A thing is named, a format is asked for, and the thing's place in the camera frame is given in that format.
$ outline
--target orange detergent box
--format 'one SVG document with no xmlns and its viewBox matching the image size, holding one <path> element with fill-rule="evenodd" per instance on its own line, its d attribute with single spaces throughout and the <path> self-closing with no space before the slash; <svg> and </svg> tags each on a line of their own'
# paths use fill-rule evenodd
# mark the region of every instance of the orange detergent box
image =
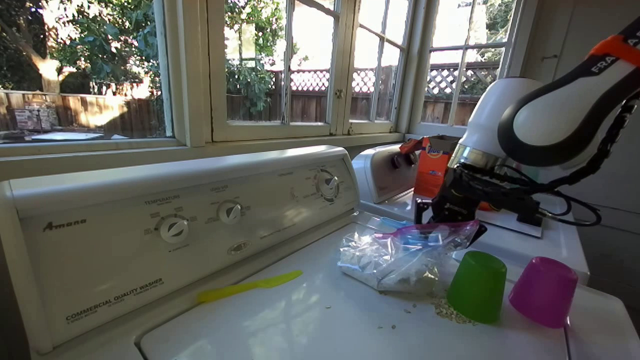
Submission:
<svg viewBox="0 0 640 360">
<path fill-rule="evenodd" d="M 422 151 L 418 162 L 413 192 L 433 198 L 444 182 L 444 173 L 458 141 L 457 136 L 435 135 L 422 139 Z"/>
</svg>

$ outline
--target plastic cup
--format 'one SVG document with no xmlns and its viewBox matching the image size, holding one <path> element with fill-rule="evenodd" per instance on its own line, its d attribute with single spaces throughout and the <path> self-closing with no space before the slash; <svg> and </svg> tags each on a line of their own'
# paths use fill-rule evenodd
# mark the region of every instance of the plastic cup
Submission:
<svg viewBox="0 0 640 360">
<path fill-rule="evenodd" d="M 529 262 L 511 289 L 514 309 L 540 325 L 558 329 L 569 315 L 578 275 L 558 260 L 538 256 Z"/>
<path fill-rule="evenodd" d="M 493 255 L 481 251 L 467 252 L 447 292 L 454 310 L 479 323 L 500 319 L 507 266 Z"/>
</svg>

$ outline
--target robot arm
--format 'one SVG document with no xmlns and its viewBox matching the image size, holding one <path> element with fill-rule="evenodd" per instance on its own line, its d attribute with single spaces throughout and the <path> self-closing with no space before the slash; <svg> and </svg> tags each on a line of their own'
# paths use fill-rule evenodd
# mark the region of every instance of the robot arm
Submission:
<svg viewBox="0 0 640 360">
<path fill-rule="evenodd" d="M 465 136 L 449 162 L 445 181 L 432 201 L 430 222 L 473 220 L 481 201 L 518 214 L 520 221 L 538 225 L 542 217 L 560 218 L 571 203 L 601 218 L 597 209 L 556 190 L 595 173 L 640 97 L 640 17 L 618 35 L 599 43 L 567 75 L 541 86 L 525 78 L 507 78 L 489 86 L 476 106 Z M 580 159 L 605 119 L 622 103 L 616 118 L 600 141 L 595 155 L 568 176 L 539 184 L 504 163 L 511 158 L 523 165 L 547 167 Z M 504 174 L 510 168 L 517 176 Z M 540 209 L 531 195 L 550 193 L 562 197 L 567 210 L 553 214 Z"/>
</svg>

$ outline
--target white wall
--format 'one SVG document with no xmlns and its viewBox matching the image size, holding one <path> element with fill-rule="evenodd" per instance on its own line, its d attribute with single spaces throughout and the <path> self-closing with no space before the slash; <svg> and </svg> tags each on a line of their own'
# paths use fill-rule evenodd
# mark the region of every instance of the white wall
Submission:
<svg viewBox="0 0 640 360">
<path fill-rule="evenodd" d="M 640 15 L 638 0 L 539 0 L 523 75 L 549 82 L 582 61 L 599 41 Z M 589 284 L 640 308 L 640 111 L 602 169 L 563 189 L 599 205 L 603 225 L 579 229 L 592 274 Z M 587 218 L 583 211 L 577 217 Z"/>
</svg>

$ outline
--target amana logo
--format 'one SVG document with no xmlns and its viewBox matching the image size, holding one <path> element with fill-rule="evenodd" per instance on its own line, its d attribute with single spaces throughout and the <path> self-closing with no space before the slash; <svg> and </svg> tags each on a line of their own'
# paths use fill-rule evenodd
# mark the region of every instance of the amana logo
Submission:
<svg viewBox="0 0 640 360">
<path fill-rule="evenodd" d="M 59 230 L 62 229 L 64 227 L 71 227 L 71 226 L 75 226 L 75 225 L 80 225 L 80 224 L 84 224 L 86 223 L 86 219 L 82 219 L 82 220 L 74 220 L 74 221 L 70 221 L 64 224 L 54 224 L 53 222 L 48 222 L 47 225 L 45 225 L 45 227 L 42 229 L 42 232 L 44 233 L 47 230 Z"/>
<path fill-rule="evenodd" d="M 432 148 L 431 145 L 429 145 L 429 147 L 427 148 L 427 156 L 429 156 L 430 158 L 437 159 L 442 156 L 442 151 L 436 150 Z"/>
</svg>

